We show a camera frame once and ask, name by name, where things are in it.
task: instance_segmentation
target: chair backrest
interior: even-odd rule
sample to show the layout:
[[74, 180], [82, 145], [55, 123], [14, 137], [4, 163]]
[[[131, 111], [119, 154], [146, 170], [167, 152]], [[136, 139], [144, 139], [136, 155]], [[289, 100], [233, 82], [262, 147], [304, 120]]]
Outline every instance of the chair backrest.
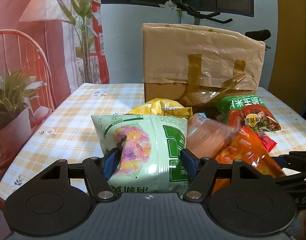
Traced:
[[38, 97], [32, 99], [32, 110], [45, 106], [54, 111], [52, 77], [42, 48], [21, 31], [0, 30], [0, 74], [5, 76], [23, 68], [37, 81], [46, 83], [37, 90]]

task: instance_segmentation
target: light green snack bag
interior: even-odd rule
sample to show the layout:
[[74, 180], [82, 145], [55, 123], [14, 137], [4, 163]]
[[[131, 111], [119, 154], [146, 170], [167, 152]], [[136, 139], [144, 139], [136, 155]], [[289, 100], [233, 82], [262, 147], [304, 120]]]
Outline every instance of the light green snack bag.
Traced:
[[188, 189], [192, 181], [179, 160], [186, 119], [138, 114], [93, 115], [92, 120], [104, 154], [124, 141], [119, 170], [108, 181], [115, 193]]

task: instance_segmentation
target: checkered tablecloth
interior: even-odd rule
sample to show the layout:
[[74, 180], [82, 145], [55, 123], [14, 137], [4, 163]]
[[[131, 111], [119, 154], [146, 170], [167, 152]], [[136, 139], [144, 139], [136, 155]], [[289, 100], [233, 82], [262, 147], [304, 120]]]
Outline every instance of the checkered tablecloth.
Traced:
[[[282, 130], [267, 133], [277, 146], [270, 155], [306, 151], [306, 121], [263, 88], [258, 95], [280, 122]], [[43, 123], [20, 151], [0, 183], [0, 197], [13, 191], [57, 159], [79, 163], [103, 156], [91, 115], [124, 114], [144, 103], [143, 84], [83, 84]], [[71, 184], [86, 191], [83, 180]]]

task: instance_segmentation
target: yellow snack bag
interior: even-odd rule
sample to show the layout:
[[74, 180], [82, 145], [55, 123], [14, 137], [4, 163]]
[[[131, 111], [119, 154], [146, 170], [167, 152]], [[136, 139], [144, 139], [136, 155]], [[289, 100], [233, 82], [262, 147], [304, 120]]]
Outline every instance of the yellow snack bag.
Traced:
[[127, 114], [155, 114], [155, 115], [172, 115], [179, 118], [189, 119], [192, 115], [191, 107], [184, 107], [176, 101], [163, 98], [155, 98], [138, 106]]

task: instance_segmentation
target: plant pot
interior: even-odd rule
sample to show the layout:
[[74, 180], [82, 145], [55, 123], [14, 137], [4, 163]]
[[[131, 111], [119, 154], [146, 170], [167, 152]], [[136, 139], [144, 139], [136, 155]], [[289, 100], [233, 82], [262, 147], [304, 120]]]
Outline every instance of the plant pot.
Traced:
[[22, 145], [32, 134], [28, 109], [24, 109], [18, 117], [0, 130], [0, 160], [8, 154], [10, 157], [16, 155]]

